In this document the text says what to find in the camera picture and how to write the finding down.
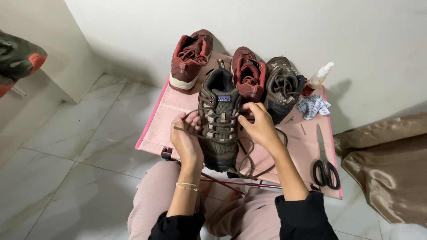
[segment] scissor blade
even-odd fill
[[[317,124],[317,141],[319,141],[320,158],[322,158],[322,160],[327,160],[325,154],[325,144],[323,143],[323,136],[322,132],[320,131],[319,124]]]

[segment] spray bottle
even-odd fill
[[[309,96],[314,92],[314,90],[322,84],[322,82],[325,80],[328,73],[330,73],[330,69],[333,66],[333,62],[329,62],[326,66],[323,66],[317,73],[315,73],[305,85],[304,89],[302,90],[303,96]]]

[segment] brown satin fabric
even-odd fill
[[[389,223],[427,227],[427,113],[334,136],[341,166]]]

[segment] pink fabric table top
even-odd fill
[[[169,87],[168,77],[135,149],[160,155],[164,147],[173,148],[173,145],[169,140],[170,123],[179,113],[190,112],[197,109],[199,103],[198,94],[201,84],[205,79],[206,73],[210,69],[218,68],[217,59],[224,60],[225,68],[229,69],[231,57],[213,52],[207,66],[202,67],[200,70],[197,84],[189,95],[179,93]],[[316,89],[314,94],[322,95],[323,99],[326,99],[324,87]],[[285,124],[292,117],[296,118],[288,124]],[[310,184],[314,183],[312,168],[314,162],[320,158],[319,144],[317,141],[317,124],[320,125],[320,129],[322,130],[326,157],[336,169],[338,169],[338,166],[335,158],[329,115],[322,116],[317,114],[312,121],[303,120],[302,117],[303,115],[294,108],[276,127],[286,133],[288,137],[287,148],[291,158],[307,188],[311,190]],[[307,135],[304,135],[301,124],[303,125]],[[239,137],[246,136],[246,132],[244,130],[241,132],[240,127],[238,129]],[[250,149],[249,141],[242,140],[242,144],[246,150]],[[243,151],[240,150],[237,157],[237,166],[239,166],[244,155]],[[171,157],[180,159],[175,150],[173,150]],[[257,143],[255,143],[255,149],[252,152],[251,157],[255,163],[254,175],[273,165],[271,155]],[[241,172],[249,172],[249,162],[247,160],[243,163]],[[280,183],[276,169],[272,169],[270,172],[260,176],[258,179],[277,184]],[[325,194],[325,196],[342,199],[341,189],[332,190],[329,187],[320,187],[320,190]]]

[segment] black scissors handle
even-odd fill
[[[322,182],[319,181],[319,179],[317,178],[317,168],[320,168],[320,178],[322,179]],[[328,186],[333,190],[338,190],[341,186],[341,183],[339,182],[339,176],[338,176],[338,172],[336,171],[335,167],[332,165],[332,163],[327,162],[326,167],[328,168],[327,171],[325,171],[324,167],[323,167],[323,162],[321,160],[317,160],[314,163],[313,166],[313,178],[314,181],[316,182],[317,185],[324,187],[324,186]],[[333,185],[332,182],[332,176],[331,176],[331,172],[333,173],[333,175],[335,176],[335,180],[336,180],[336,185]]]

